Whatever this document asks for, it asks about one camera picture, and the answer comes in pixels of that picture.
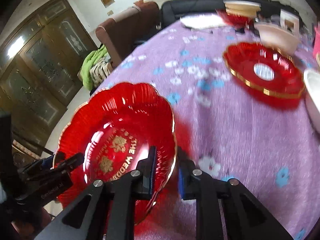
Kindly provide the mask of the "person left hand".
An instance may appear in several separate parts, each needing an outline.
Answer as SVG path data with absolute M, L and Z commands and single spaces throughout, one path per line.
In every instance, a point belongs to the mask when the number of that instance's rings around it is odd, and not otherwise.
M 35 226 L 35 223 L 28 222 L 26 220 L 16 220 L 11 224 L 21 239 L 34 239 L 51 221 L 52 218 L 50 214 L 44 208 L 42 208 L 39 225 Z

